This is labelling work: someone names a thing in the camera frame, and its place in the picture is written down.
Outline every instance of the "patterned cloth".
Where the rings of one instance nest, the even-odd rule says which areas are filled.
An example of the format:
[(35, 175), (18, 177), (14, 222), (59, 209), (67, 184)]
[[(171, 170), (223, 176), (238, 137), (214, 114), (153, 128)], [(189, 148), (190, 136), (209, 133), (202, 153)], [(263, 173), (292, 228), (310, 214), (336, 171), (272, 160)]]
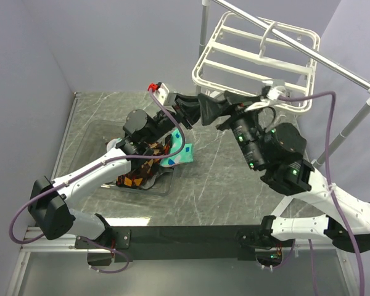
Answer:
[[(171, 135), (165, 138), (165, 144), (155, 142), (149, 144), (149, 147), (154, 151), (154, 155), (167, 155), (171, 148)], [(160, 159), (149, 159), (144, 162), (141, 167), (117, 178), (116, 185), (118, 187), (139, 188), (158, 173), (160, 167)]]

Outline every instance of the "metal pole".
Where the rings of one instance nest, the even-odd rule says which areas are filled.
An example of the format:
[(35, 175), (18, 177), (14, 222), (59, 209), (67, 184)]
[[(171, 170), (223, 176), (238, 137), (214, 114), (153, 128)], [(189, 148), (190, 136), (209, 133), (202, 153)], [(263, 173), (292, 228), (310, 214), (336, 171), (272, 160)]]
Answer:
[[(207, 22), (208, 22), (208, 11), (210, 8), (210, 0), (202, 1), (202, 28), (200, 30), (200, 44), (199, 44), (199, 57), (202, 55), (205, 48), (205, 40), (207, 37)], [(203, 77), (203, 69), (200, 71), (200, 77)], [(196, 86), (196, 94), (200, 94), (202, 91), (201, 86)]]
[[(219, 5), (223, 6), (224, 8), (230, 10), (231, 12), (237, 14), (238, 16), (242, 17), (243, 19), (248, 20), (249, 22), (254, 23), (256, 26), (267, 30), (269, 25), (257, 17), (253, 17), (252, 15), (246, 13), (245, 11), (239, 9), (238, 7), (228, 3), (225, 0), (213, 0), (214, 2), (218, 3)], [(271, 30), (272, 34), (283, 42), (287, 43), (288, 45), (292, 46), (293, 48), (297, 49), (298, 51), (308, 55), (312, 59), (316, 60), (317, 62), (327, 66), (331, 70), (337, 72), (338, 74), (344, 76), (345, 78), (351, 80), (352, 82), (356, 83), (357, 85), (361, 86), (362, 88), (369, 90), (370, 89), (370, 82), (359, 77), (358, 75), (348, 71), (347, 69), (341, 67), (339, 64), (329, 60), (328, 58), (324, 57), (320, 53), (314, 51), (303, 45), (302, 43), (297, 42), (296, 40), (288, 37), (287, 35), (281, 33), (277, 29)]]
[[(365, 104), (354, 118), (347, 124), (342, 132), (329, 145), (329, 156), (331, 156), (337, 148), (345, 141), (345, 139), (354, 131), (354, 129), (369, 115), (370, 105)], [(321, 156), (313, 163), (315, 168), (320, 168), (326, 160), (326, 154), (323, 152)]]

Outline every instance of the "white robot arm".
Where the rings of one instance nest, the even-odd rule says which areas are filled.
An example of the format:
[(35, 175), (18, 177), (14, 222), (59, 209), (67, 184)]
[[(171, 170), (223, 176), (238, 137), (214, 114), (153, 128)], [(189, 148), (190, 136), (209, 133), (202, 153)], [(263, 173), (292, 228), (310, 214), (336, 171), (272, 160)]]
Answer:
[[(135, 110), (128, 115), (123, 127), (125, 138), (105, 155), (52, 182), (46, 178), (35, 182), (31, 198), (46, 190), (57, 188), (28, 208), (48, 239), (70, 233), (87, 237), (106, 247), (111, 247), (115, 241), (116, 249), (129, 249), (130, 255), (135, 259), (189, 258), (184, 252), (194, 252), (181, 249), (189, 244), (204, 244), (201, 255), (197, 255), (204, 256), (201, 258), (210, 258), (218, 250), (223, 252), (216, 255), (218, 257), (228, 256), (228, 252), (231, 252), (230, 257), (233, 257), (233, 250), (226, 245), (228, 241), (235, 244), (235, 249), (240, 245), (241, 249), (255, 250), (272, 248), (278, 244), (288, 247), (294, 239), (331, 239), (336, 247), (353, 252), (347, 230), (331, 198), (331, 190), (334, 190), (361, 252), (370, 250), (370, 203), (358, 200), (335, 184), (329, 188), (325, 177), (303, 159), (306, 140), (293, 125), (281, 123), (267, 131), (258, 123), (261, 109), (244, 111), (248, 105), (266, 99), (270, 86), (265, 87), (259, 97), (244, 97), (226, 92), (223, 99), (216, 100), (203, 94), (197, 97), (181, 96), (170, 92), (164, 84), (154, 85), (155, 91), (162, 87), (161, 91), (157, 92), (159, 101), (164, 105), (170, 102), (175, 111), (172, 114), (187, 128), (191, 128), (200, 117), (203, 125), (209, 125), (219, 116), (229, 115), (217, 128), (232, 130), (250, 169), (265, 170), (261, 180), (270, 188), (311, 204), (324, 214), (311, 218), (266, 216), (261, 225), (148, 226), (123, 229), (110, 226), (104, 217), (98, 214), (86, 214), (68, 208), (68, 201), (86, 196), (101, 184), (139, 167), (148, 155), (152, 155), (146, 148), (146, 142), (158, 140), (174, 126), (162, 113), (151, 118), (143, 110)], [(144, 160), (137, 159), (137, 155), (144, 155)], [(211, 233), (214, 233), (215, 228), (220, 239), (216, 237), (212, 244)], [(162, 240), (162, 232), (171, 235), (165, 235)], [(125, 245), (121, 244), (123, 237), (128, 239)], [(154, 249), (153, 246), (161, 248), (154, 249), (155, 252), (141, 252), (136, 248), (133, 251), (135, 253), (132, 253), (131, 246), (137, 244), (147, 244), (148, 250)], [(170, 251), (172, 253), (167, 251), (168, 244), (173, 248)], [(214, 251), (208, 251), (212, 245), (215, 246)], [(81, 239), (77, 241), (76, 247), (88, 249), (93, 246)]]

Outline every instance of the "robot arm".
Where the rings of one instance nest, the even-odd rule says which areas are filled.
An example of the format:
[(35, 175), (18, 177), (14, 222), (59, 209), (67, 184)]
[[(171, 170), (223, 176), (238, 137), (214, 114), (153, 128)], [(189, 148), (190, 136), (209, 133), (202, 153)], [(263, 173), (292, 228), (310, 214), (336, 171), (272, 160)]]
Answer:
[[(220, 100), (204, 94), (199, 94), (197, 97), (182, 96), (170, 92), (165, 84), (152, 84), (150, 87), (163, 105), (172, 106), (174, 110), (171, 112), (172, 116), (186, 128), (192, 128), (200, 117), (202, 125), (209, 125), (220, 116), (229, 116), (216, 128), (231, 129), (249, 168), (258, 171), (265, 170), (261, 180), (276, 192), (292, 195), (325, 213), (325, 215), (312, 218), (266, 216), (261, 225), (239, 226), (233, 230), (236, 233), (231, 236), (231, 239), (240, 237), (237, 241), (239, 245), (254, 249), (275, 247), (280, 242), (290, 245), (293, 239), (331, 239), (336, 247), (349, 252), (353, 251), (347, 231), (342, 226), (342, 220), (332, 203), (326, 179), (303, 159), (306, 140), (301, 137), (296, 127), (290, 123), (281, 123), (267, 131), (258, 122), (261, 109), (246, 112), (250, 105), (260, 102), (263, 98), (268, 98), (268, 94), (271, 94), (269, 93), (270, 86), (263, 88), (260, 96), (244, 97), (225, 92), (224, 98)], [(125, 155), (152, 155), (146, 143), (157, 141), (173, 127), (174, 124), (162, 111), (152, 118), (143, 110), (134, 110), (129, 113), (123, 127), (125, 138), (101, 158), (67, 176), (56, 178), (52, 182), (46, 178), (36, 181), (32, 198), (58, 184), (67, 185), (38, 200), (28, 208), (44, 235), (48, 239), (56, 239), (65, 233), (70, 233), (88, 237), (104, 246), (111, 246), (113, 240), (120, 240), (117, 237), (119, 230), (115, 232), (115, 227), (111, 227), (102, 216), (72, 210), (68, 208), (66, 201), (85, 196), (101, 184), (142, 165), (145, 160), (135, 158), (109, 163), (105, 161)], [(93, 170), (99, 163), (104, 166)], [(68, 182), (75, 176), (79, 177), (77, 181)], [(370, 203), (354, 198), (337, 186), (334, 190), (356, 235), (361, 252), (370, 250)], [(200, 226), (194, 231), (203, 231), (203, 227), (207, 226)], [(152, 234), (149, 237), (153, 237), (154, 231), (160, 233), (163, 228), (159, 230), (151, 227), (143, 230), (137, 228), (133, 229), (132, 235), (137, 236), (138, 231), (142, 233), (151, 231)], [(186, 232), (188, 230), (189, 228), (176, 226), (177, 236), (181, 236), (181, 231), (185, 232), (183, 234), (184, 244), (190, 243), (187, 239), (193, 241), (190, 238), (192, 234)], [(176, 244), (175, 247), (179, 246), (178, 241), (173, 242)], [(91, 246), (78, 244), (78, 247), (90, 248)]]

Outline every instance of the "table surface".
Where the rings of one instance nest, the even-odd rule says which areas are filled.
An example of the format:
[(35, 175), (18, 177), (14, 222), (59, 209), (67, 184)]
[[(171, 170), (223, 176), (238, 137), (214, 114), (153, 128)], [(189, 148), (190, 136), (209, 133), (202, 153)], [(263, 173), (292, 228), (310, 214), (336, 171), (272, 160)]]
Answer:
[[(69, 173), (83, 135), (94, 120), (125, 122), (134, 109), (143, 109), (150, 115), (158, 110), (145, 92), (84, 92), (77, 95), (74, 104), (55, 177)], [(261, 114), (262, 125), (271, 122), (268, 112)], [(289, 121), (297, 126), (294, 115), (277, 113), (280, 122)], [(271, 214), (283, 196), (260, 181), (262, 173), (248, 168), (232, 132), (198, 123), (192, 130), (185, 130), (185, 135), (186, 141), (194, 145), (194, 162), (177, 167), (173, 188), (167, 196), (98, 188), (72, 207), (116, 218), (117, 225), (258, 224)], [(311, 205), (293, 200), (282, 215), (320, 214)]]

